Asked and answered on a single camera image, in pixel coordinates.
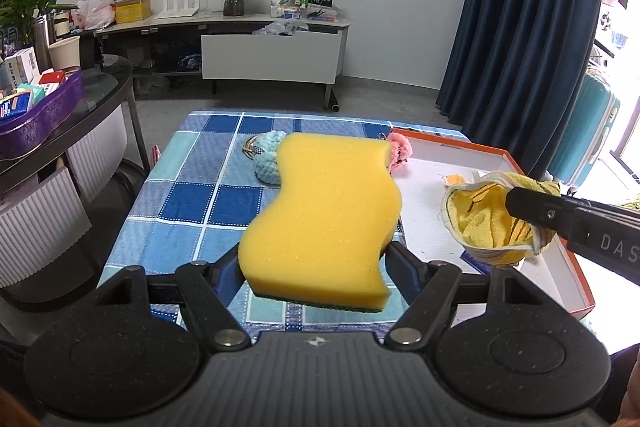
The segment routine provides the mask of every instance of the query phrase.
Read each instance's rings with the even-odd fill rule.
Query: blue curtain
[[[599,9],[600,0],[465,0],[437,107],[539,178],[574,107]]]

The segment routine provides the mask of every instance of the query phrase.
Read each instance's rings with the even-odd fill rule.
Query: yellow towel
[[[524,187],[554,196],[558,184],[538,182],[515,172],[490,172],[473,184],[451,185],[442,198],[442,221],[473,257],[494,266],[514,266],[540,254],[555,232],[511,217],[507,192]]]

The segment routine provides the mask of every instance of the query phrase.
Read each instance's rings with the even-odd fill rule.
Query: glass tabletop
[[[96,113],[105,105],[115,108],[125,100],[132,82],[131,73],[131,63],[117,55],[104,55],[102,68],[82,70],[84,99],[73,113],[27,155],[15,160],[0,160],[0,194],[38,172],[109,116],[113,109],[102,118],[89,118],[98,116]]]

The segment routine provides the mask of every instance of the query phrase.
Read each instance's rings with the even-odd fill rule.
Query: plastic bag
[[[116,19],[113,4],[116,0],[81,0],[78,11],[85,30],[101,30]]]
[[[309,25],[299,19],[286,19],[272,22],[254,32],[254,35],[293,35],[296,31],[309,31]]]

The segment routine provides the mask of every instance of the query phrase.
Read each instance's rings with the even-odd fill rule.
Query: white ribbed drawer
[[[91,227],[66,167],[0,211],[0,287],[26,279]]]
[[[127,148],[122,108],[66,150],[82,200],[87,203],[100,193],[120,165]]]

